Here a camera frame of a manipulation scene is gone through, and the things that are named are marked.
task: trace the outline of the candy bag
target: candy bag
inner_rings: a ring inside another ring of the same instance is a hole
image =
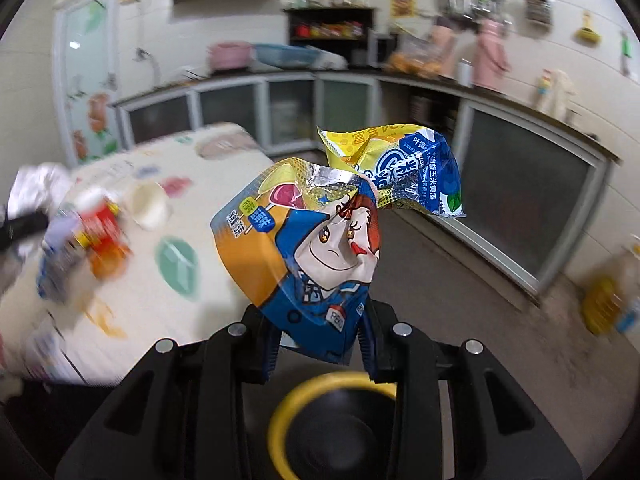
[[[378,264],[376,189],[352,171],[281,160],[211,220],[220,258],[306,353],[344,362]]]
[[[463,217],[458,165],[438,132],[416,124],[336,133],[318,128],[332,168],[368,176],[378,207],[410,207]]]

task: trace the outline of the paper cup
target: paper cup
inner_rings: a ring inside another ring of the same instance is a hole
[[[147,231],[158,229],[171,215],[169,197],[157,182],[137,184],[125,196],[125,208],[133,221]]]

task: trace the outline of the white tiled wall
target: white tiled wall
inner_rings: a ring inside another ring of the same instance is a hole
[[[118,23],[121,97],[153,84],[151,64],[134,60],[138,46],[156,57],[165,83],[181,67],[204,67],[207,47],[218,41],[287,42],[280,0],[198,0],[176,7],[172,0],[142,0],[120,6]]]
[[[385,28],[388,0],[372,3],[380,8],[378,27]],[[417,0],[417,5],[433,10],[434,0]],[[602,35],[597,48],[574,41],[583,9],[591,11],[593,27]],[[524,20],[522,0],[506,0],[506,11],[513,17],[515,33],[505,44],[513,67],[504,82],[505,94],[532,104],[542,69],[564,70],[578,90],[574,98],[580,114],[578,127],[597,134],[624,160],[614,169],[602,205],[566,266],[565,273],[583,283],[594,267],[629,242],[629,233],[640,234],[640,86],[620,74],[620,31],[624,28],[632,37],[632,69],[636,74],[640,74],[640,42],[614,0],[555,0],[554,28],[549,33]],[[429,28],[429,22],[420,18],[401,23],[419,34]],[[459,56],[471,56],[474,41],[472,34],[462,34]]]
[[[25,0],[0,40],[0,204],[18,168],[64,162],[51,84],[53,0]]]

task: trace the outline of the metal screw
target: metal screw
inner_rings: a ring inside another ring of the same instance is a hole
[[[156,352],[166,354],[174,347],[174,342],[170,339],[161,339],[156,343]]]
[[[233,323],[229,325],[229,328],[227,328],[226,331],[229,332],[229,335],[238,337],[246,332],[246,327],[242,323]]]
[[[407,323],[396,323],[394,325],[394,333],[400,337],[407,337],[411,333],[411,325]]]
[[[465,348],[467,352],[474,355],[478,355],[482,350],[484,350],[484,346],[482,346],[482,343],[476,341],[475,339],[470,339],[469,341],[467,341],[465,343]]]

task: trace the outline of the cabinet door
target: cabinet door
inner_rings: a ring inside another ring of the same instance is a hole
[[[270,82],[269,101],[272,144],[315,138],[312,80]]]
[[[186,96],[132,110],[129,112],[129,120],[136,144],[191,130]]]
[[[533,276],[558,243],[591,166],[538,134],[474,111],[461,219]]]
[[[321,128],[329,132],[355,132],[370,126],[370,85],[324,80]]]
[[[254,89],[249,84],[201,93],[202,124],[237,123],[256,139]]]

